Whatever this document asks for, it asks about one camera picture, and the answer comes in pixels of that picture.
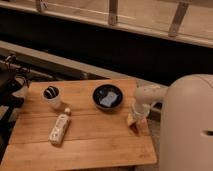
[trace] black wall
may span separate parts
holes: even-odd
[[[0,40],[167,85],[213,74],[213,49],[3,8]]]

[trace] black object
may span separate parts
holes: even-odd
[[[59,90],[57,87],[49,86],[46,90],[44,90],[44,97],[47,99],[55,98],[59,95]]]
[[[21,89],[21,87],[22,85],[15,80],[14,72],[0,73],[0,106],[20,108],[24,99],[15,97],[12,93]]]
[[[104,84],[95,89],[93,100],[99,108],[109,110],[121,104],[123,94],[118,87],[111,84]]]

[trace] wood grain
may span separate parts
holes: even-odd
[[[14,144],[7,148],[2,169],[47,171],[151,164],[156,162],[151,143],[146,136],[65,141],[61,148],[50,143]]]
[[[126,115],[74,116],[65,140],[135,137],[126,124]],[[47,142],[56,117],[20,119],[16,123],[10,144]],[[146,122],[141,136],[149,136]]]
[[[122,105],[106,113],[91,96],[102,84],[118,86],[124,95]],[[42,99],[49,85],[60,89],[61,98],[72,109],[71,124],[61,147],[48,142],[58,113]],[[134,102],[133,79],[33,83],[4,155],[1,170],[72,170],[156,163],[147,121],[136,136],[126,118]]]
[[[61,100],[72,109],[72,115],[87,115],[87,114],[101,114],[97,110],[92,99],[92,93],[98,86],[102,84],[113,84],[118,86],[123,94],[123,107],[112,111],[112,114],[127,112],[134,99],[132,98],[133,92],[136,87],[135,80],[133,79],[115,80],[99,80],[99,81],[72,81],[66,82],[51,82],[51,83],[32,83],[25,104],[22,108],[20,118],[32,117],[49,117],[56,116],[55,112],[48,105],[42,97],[43,91],[49,86],[57,86],[60,90]]]

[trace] small object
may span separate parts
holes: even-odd
[[[44,90],[44,99],[50,104],[53,109],[59,109],[61,106],[61,99],[59,89],[57,87],[49,86]]]
[[[95,89],[93,100],[99,108],[109,110],[114,109],[121,104],[123,94],[118,87],[111,84],[105,84]]]
[[[63,137],[65,135],[65,132],[69,126],[70,123],[70,117],[66,114],[60,114],[58,116],[58,119],[55,123],[55,126],[53,127],[50,136],[49,141],[53,145],[60,145]]]
[[[64,113],[66,115],[70,115],[71,114],[71,109],[69,107],[65,108]]]

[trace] white cup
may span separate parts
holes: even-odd
[[[55,97],[53,96],[53,98],[47,98],[44,94],[43,94],[43,97],[45,101],[47,101],[47,103],[55,110],[59,109],[60,106],[62,105],[59,91],[58,91],[58,95]]]

